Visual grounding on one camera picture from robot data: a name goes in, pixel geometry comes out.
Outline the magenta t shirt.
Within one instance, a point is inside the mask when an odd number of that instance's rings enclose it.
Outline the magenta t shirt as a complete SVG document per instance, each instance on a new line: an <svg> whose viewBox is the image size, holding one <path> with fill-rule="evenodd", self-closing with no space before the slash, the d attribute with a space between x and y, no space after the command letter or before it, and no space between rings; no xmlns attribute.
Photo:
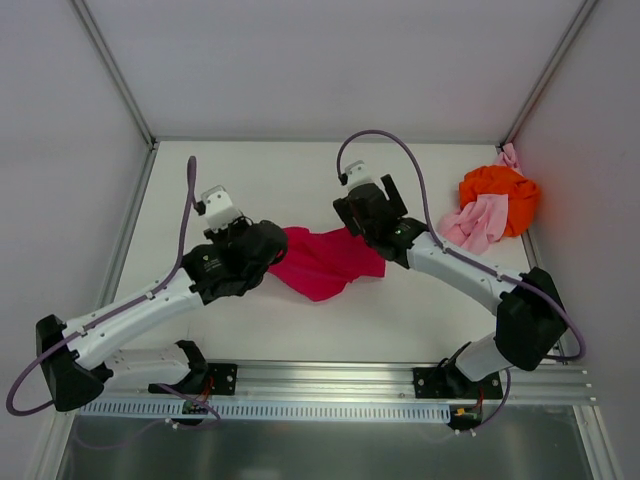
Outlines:
<svg viewBox="0 0 640 480"><path fill-rule="evenodd" d="M362 278L380 279L386 261L346 228L313 233L287 227L288 251L269 273L313 302L329 300Z"/></svg>

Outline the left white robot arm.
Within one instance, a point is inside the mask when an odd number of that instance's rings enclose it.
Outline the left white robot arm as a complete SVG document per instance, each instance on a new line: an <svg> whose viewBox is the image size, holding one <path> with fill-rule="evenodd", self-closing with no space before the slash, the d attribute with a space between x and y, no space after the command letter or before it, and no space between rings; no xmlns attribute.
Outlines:
<svg viewBox="0 0 640 480"><path fill-rule="evenodd" d="M184 254L165 279L131 297L67 322L54 315L37 322L37 354L57 411L83 407L108 389L205 390L209 364L193 341L157 350L125 344L183 313L243 296L288 250L286 233L268 220L241 218L206 236L208 243Z"/></svg>

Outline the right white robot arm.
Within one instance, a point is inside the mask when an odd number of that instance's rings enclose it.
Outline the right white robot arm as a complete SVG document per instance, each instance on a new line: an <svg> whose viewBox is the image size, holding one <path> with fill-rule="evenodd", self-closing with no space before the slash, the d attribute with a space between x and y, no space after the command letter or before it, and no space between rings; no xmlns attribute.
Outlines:
<svg viewBox="0 0 640 480"><path fill-rule="evenodd" d="M535 370L567 331L559 294L546 271L502 270L437 241L425 223L408 217L388 175L380 185L362 173L343 173L339 179L347 194L333 207L351 235L384 260L434 277L494 315L494 332L460 347L437 374L453 397L469 395L487 376L510 367Z"/></svg>

